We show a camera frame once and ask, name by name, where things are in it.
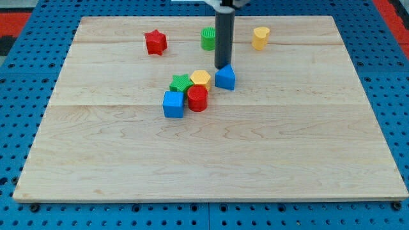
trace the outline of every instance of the blue cube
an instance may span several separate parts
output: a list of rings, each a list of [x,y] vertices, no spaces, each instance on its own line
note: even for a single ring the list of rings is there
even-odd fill
[[[164,114],[167,118],[182,118],[183,117],[183,92],[166,91],[162,106]]]
[[[223,89],[234,90],[236,75],[230,64],[216,72],[215,86]]]

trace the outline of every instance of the red star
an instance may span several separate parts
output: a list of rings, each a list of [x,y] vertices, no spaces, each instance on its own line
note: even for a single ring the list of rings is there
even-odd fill
[[[166,35],[160,33],[157,29],[145,33],[145,40],[148,54],[162,55],[163,51],[167,49]]]

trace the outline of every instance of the blue perforated surface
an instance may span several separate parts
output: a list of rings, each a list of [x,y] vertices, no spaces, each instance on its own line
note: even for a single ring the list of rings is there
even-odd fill
[[[11,198],[81,16],[213,15],[169,0],[42,0],[0,68],[0,229],[408,229],[409,202],[18,204]],[[237,15],[332,15],[409,181],[409,62],[371,1],[252,0]]]

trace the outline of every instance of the toy block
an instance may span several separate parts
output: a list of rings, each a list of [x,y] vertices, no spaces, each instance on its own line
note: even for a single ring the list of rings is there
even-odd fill
[[[157,29],[145,33],[145,40],[148,54],[158,54],[161,56],[163,51],[167,49],[166,35],[159,32]]]
[[[166,118],[182,118],[184,94],[182,92],[166,91],[162,107]]]
[[[205,27],[201,31],[200,45],[204,50],[215,49],[215,35],[216,30],[214,27]]]
[[[207,108],[207,89],[204,86],[192,86],[187,90],[189,109],[201,112]]]
[[[189,79],[188,74],[173,75],[173,81],[169,86],[169,90],[186,93],[191,86],[193,86],[193,82]]]
[[[210,90],[210,78],[210,74],[206,70],[195,70],[190,76],[193,84],[204,86],[207,91]]]
[[[230,64],[216,72],[215,86],[223,89],[234,90],[236,75]]]
[[[268,43],[268,37],[270,36],[270,29],[267,27],[257,27],[253,30],[253,39],[251,45],[256,50],[263,50],[264,46]]]

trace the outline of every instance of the wooden board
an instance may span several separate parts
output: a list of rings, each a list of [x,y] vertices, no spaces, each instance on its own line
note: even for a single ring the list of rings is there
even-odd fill
[[[165,118],[172,74],[208,70],[212,17],[84,17],[14,192],[23,203],[408,197],[332,17],[237,17],[236,90]],[[252,29],[268,26],[264,51]],[[144,32],[168,38],[148,56]]]

